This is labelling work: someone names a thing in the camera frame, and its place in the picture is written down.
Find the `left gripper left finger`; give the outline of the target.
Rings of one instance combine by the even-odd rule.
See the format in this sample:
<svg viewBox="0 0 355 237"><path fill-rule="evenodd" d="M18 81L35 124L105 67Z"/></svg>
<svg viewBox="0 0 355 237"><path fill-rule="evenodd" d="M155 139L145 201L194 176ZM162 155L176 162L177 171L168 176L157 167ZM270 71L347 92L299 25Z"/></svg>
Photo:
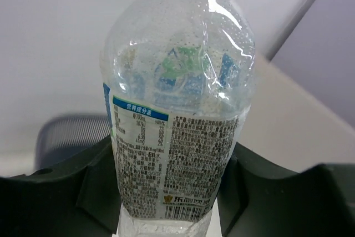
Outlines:
<svg viewBox="0 0 355 237"><path fill-rule="evenodd" d="M1 178L1 236L112 236L120 207L110 137L32 175Z"/></svg>

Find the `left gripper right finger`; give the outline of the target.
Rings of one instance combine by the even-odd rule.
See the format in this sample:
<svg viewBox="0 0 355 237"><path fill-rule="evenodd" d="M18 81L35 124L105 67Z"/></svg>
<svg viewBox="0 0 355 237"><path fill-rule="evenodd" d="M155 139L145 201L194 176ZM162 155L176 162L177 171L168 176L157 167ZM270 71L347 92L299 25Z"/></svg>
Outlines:
<svg viewBox="0 0 355 237"><path fill-rule="evenodd" d="M236 144L217 203L223 236L353 236L354 165L296 173Z"/></svg>

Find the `white label water bottle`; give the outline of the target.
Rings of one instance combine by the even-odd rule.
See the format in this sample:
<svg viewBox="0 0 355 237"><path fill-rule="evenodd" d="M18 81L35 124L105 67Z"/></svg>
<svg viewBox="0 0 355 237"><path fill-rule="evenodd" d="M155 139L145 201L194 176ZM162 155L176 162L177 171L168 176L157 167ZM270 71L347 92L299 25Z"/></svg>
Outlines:
<svg viewBox="0 0 355 237"><path fill-rule="evenodd" d="M135 0L100 68L119 236L205 236L250 110L255 40L235 0Z"/></svg>

